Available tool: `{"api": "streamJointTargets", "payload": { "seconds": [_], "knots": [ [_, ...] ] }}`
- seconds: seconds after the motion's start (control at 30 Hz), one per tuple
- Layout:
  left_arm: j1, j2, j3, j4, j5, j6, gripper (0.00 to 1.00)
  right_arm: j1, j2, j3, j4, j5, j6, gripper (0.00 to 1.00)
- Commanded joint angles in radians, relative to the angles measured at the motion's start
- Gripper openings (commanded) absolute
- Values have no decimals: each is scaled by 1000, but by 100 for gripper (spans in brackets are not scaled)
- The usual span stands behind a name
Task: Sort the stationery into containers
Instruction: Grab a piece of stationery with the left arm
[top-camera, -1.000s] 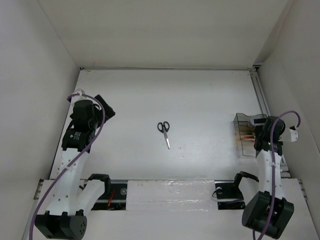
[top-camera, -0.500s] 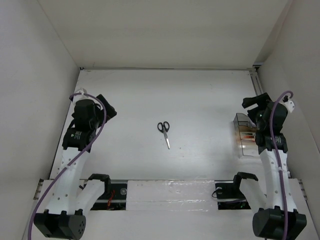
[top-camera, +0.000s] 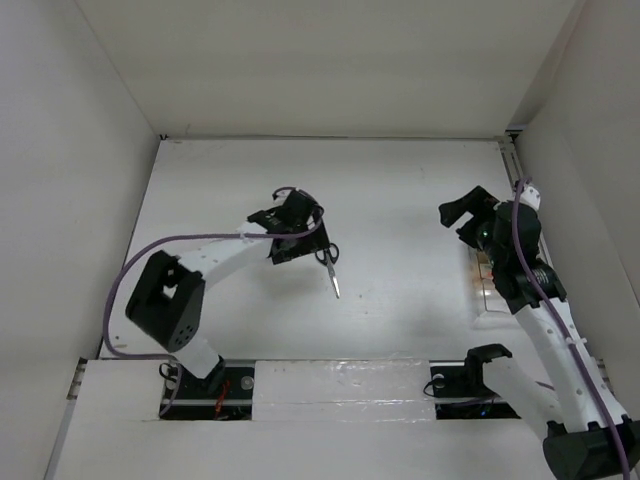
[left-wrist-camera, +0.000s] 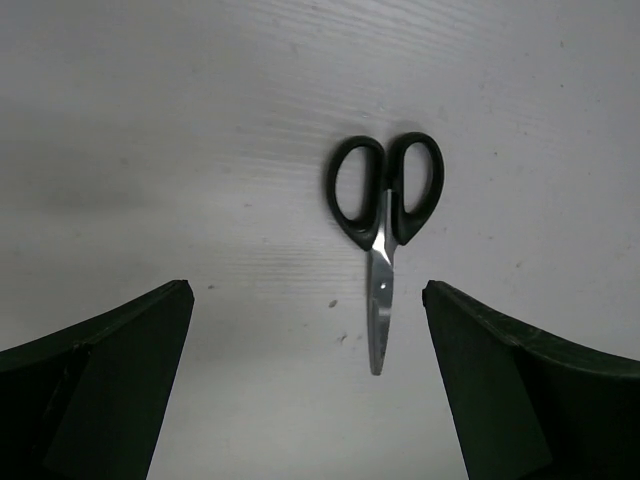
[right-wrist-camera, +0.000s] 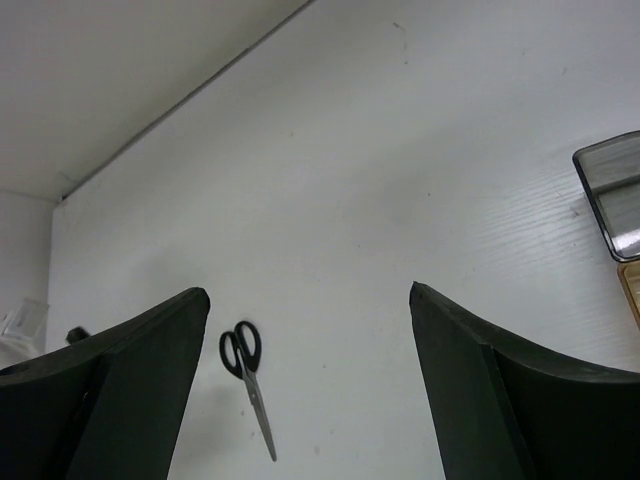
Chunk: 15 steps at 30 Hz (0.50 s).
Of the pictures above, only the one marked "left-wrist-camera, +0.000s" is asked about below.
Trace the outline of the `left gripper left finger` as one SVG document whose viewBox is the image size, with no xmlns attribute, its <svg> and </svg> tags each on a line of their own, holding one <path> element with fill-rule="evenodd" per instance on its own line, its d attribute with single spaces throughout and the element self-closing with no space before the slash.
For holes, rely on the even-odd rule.
<svg viewBox="0 0 640 480">
<path fill-rule="evenodd" d="M 146 478 L 192 311 L 173 280 L 2 351 L 2 478 Z"/>
</svg>

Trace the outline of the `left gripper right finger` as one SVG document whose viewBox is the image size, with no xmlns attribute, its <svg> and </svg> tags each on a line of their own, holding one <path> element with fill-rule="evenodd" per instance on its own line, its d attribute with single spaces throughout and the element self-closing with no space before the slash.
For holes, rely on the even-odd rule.
<svg viewBox="0 0 640 480">
<path fill-rule="evenodd" d="M 428 326 L 471 479 L 636 479 L 639 363 L 431 280 Z"/>
</svg>

